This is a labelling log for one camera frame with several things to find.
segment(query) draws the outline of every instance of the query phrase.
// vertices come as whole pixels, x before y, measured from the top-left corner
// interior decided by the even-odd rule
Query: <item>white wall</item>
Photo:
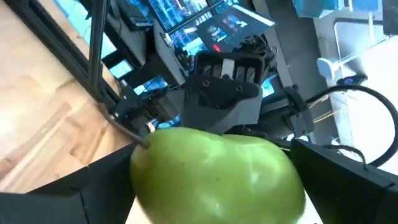
[[[333,12],[321,19],[314,19],[322,57],[331,60],[339,58],[334,30],[337,19],[368,20],[368,16],[367,12],[345,10]],[[382,20],[381,12],[377,12],[373,16],[376,21]],[[383,35],[382,30],[376,30],[375,35]],[[355,39],[359,41],[360,38],[363,37],[358,37],[353,32],[350,38],[339,39],[338,41],[345,42],[346,45],[354,45]],[[365,85],[379,91],[398,106],[398,89],[395,84],[398,81],[397,50],[398,41],[393,39],[363,53],[363,56],[356,63],[369,77],[369,81]],[[341,71],[337,73],[337,78],[343,76],[347,76],[347,74],[341,73]],[[331,86],[335,84],[336,80],[328,80],[327,82]],[[385,107],[373,97],[359,92],[351,92],[348,93],[349,97],[346,96],[334,95],[335,99],[345,101],[345,103],[339,103],[337,100],[332,103],[334,110],[341,108],[345,111],[335,117],[339,134],[342,137],[345,135],[347,138],[351,138],[351,143],[365,154],[366,160],[368,162],[373,161],[381,156],[392,142],[394,135],[392,119]],[[398,174],[398,156],[395,156],[381,168]]]

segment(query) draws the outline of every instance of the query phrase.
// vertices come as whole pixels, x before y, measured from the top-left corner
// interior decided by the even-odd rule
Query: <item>wood grain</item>
[[[89,46],[52,0],[40,0],[78,48]],[[0,191],[25,193],[68,175],[131,141],[0,1]],[[117,91],[107,68],[104,79]],[[129,223],[148,223],[138,204]]]

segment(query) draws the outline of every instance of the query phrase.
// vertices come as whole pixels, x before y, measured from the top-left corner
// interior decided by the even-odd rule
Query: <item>cable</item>
[[[344,145],[337,145],[337,146],[336,145],[326,145],[326,146],[322,146],[322,147],[325,147],[327,149],[336,149],[336,150],[344,149],[344,150],[347,150],[349,152],[353,152],[353,153],[355,153],[355,154],[360,156],[360,158],[362,159],[362,162],[364,164],[364,168],[366,170],[368,169],[366,167],[367,163],[366,163],[365,155],[359,149],[356,149],[356,148],[354,148],[352,146],[344,146]]]
[[[320,98],[324,97],[325,95],[329,95],[330,93],[334,93],[337,91],[346,91],[346,90],[358,90],[358,91],[363,91],[365,93],[368,93],[370,95],[372,95],[373,97],[375,97],[376,99],[378,99],[390,112],[391,116],[392,116],[392,120],[394,122],[394,130],[395,130],[395,135],[394,135],[394,140],[391,143],[391,146],[387,149],[387,151],[380,156],[379,158],[377,158],[375,161],[372,161],[371,163],[369,163],[369,165],[375,166],[375,167],[379,167],[383,164],[385,164],[389,159],[391,159],[394,154],[398,151],[398,111],[396,110],[396,108],[394,107],[394,105],[382,94],[380,94],[379,92],[377,92],[376,90],[372,90],[368,87],[365,86],[360,86],[360,85],[339,85],[339,86],[333,86],[325,91],[322,91],[321,93],[311,97],[310,99],[308,99],[306,102],[308,105],[311,105],[312,103],[316,102],[317,100],[319,100]],[[345,149],[349,148],[351,146],[339,146],[340,149]]]

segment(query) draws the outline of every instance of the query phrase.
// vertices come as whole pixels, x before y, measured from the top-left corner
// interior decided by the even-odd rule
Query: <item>monitor screen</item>
[[[259,35],[275,22],[234,4],[202,22],[197,33],[209,50],[230,52],[246,37]]]

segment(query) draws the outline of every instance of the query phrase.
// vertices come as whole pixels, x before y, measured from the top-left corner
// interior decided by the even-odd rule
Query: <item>pear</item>
[[[289,224],[303,214],[300,177],[271,142],[189,128],[147,140],[131,156],[131,180],[154,224]]]

